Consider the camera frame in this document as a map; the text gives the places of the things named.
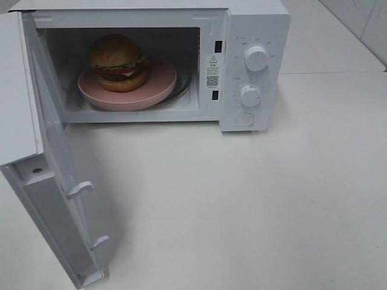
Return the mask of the upper white power knob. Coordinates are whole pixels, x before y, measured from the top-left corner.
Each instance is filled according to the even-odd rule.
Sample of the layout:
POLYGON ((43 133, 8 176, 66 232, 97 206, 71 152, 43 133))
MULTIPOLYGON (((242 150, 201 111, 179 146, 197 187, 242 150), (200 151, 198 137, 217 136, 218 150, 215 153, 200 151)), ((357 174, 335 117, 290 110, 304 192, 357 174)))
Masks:
POLYGON ((254 43, 244 52, 244 62, 248 70, 258 72, 268 65, 269 50, 261 43, 254 43))

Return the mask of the white microwave oven body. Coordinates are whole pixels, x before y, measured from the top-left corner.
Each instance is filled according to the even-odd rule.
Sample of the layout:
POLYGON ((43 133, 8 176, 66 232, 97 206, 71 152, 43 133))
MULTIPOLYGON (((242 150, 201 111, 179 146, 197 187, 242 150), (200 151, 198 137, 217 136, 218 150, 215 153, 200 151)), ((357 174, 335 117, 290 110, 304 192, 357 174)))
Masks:
POLYGON ((184 108, 73 111, 66 108, 66 97, 65 123, 217 121, 222 131, 262 131, 268 126, 291 21, 280 1, 19 1, 12 11, 31 13, 36 25, 47 30, 49 49, 61 47, 61 59, 82 60, 84 69, 90 45, 100 36, 119 33, 147 56, 192 75, 190 103, 184 108), (244 52, 253 44, 269 50, 268 65, 258 72, 244 62, 244 52), (217 88, 206 86, 206 54, 219 57, 217 88), (259 105, 241 104, 246 85, 261 90, 259 105), (236 124, 244 112, 254 115, 250 127, 236 124))

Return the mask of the round white door button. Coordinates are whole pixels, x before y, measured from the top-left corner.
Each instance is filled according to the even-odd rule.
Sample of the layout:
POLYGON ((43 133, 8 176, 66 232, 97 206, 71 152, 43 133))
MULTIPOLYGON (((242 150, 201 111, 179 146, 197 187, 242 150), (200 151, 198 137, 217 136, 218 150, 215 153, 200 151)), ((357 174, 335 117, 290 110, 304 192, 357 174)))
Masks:
POLYGON ((244 112, 236 118, 236 124, 241 127, 250 127, 254 121, 254 115, 248 112, 244 112))

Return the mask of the lower white timer knob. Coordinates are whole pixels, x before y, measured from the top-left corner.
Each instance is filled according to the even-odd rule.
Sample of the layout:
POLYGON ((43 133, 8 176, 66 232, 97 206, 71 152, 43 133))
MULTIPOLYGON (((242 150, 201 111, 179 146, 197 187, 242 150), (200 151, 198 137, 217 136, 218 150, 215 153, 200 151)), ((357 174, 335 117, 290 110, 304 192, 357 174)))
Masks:
POLYGON ((240 92, 241 104, 246 107, 259 105, 261 97, 261 90, 256 85, 246 85, 240 92))

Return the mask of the white microwave door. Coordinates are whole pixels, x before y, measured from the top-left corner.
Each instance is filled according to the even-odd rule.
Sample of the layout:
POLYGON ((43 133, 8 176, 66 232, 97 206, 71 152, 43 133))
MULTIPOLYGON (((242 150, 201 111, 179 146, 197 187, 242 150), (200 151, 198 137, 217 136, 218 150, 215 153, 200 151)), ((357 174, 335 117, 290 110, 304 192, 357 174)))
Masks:
POLYGON ((1 172, 43 235, 73 285, 103 278, 80 182, 64 132, 62 109, 85 67, 50 50, 48 32, 33 15, 1 15, 1 172))

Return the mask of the pink round plate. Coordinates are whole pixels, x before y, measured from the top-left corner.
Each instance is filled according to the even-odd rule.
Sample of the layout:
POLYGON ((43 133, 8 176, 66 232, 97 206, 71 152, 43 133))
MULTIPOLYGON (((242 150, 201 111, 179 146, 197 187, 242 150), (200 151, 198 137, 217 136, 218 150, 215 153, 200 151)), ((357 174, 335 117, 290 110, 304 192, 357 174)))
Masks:
POLYGON ((113 92, 98 82, 98 74, 85 70, 78 78, 82 95, 94 106, 108 111, 139 111, 166 99, 175 88, 177 70, 169 62, 152 57, 148 81, 133 91, 113 92))

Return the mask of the burger with lettuce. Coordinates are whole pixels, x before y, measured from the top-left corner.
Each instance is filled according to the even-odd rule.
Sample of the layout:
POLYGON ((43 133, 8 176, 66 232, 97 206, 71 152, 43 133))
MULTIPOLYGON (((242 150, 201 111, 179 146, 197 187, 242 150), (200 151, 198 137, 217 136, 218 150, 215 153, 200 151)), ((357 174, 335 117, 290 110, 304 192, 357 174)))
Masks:
POLYGON ((89 62, 101 86, 109 91, 133 91, 150 78, 148 58, 133 40, 121 34, 97 39, 89 49, 89 62))

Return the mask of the white warning label sticker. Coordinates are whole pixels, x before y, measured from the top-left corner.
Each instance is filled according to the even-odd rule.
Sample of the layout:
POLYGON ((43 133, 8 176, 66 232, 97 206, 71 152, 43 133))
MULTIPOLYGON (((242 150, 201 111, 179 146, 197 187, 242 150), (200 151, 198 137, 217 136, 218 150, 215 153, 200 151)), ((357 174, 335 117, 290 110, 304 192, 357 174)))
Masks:
POLYGON ((211 89, 219 87, 221 70, 219 57, 214 54, 206 54, 204 64, 206 68, 206 86, 211 89))

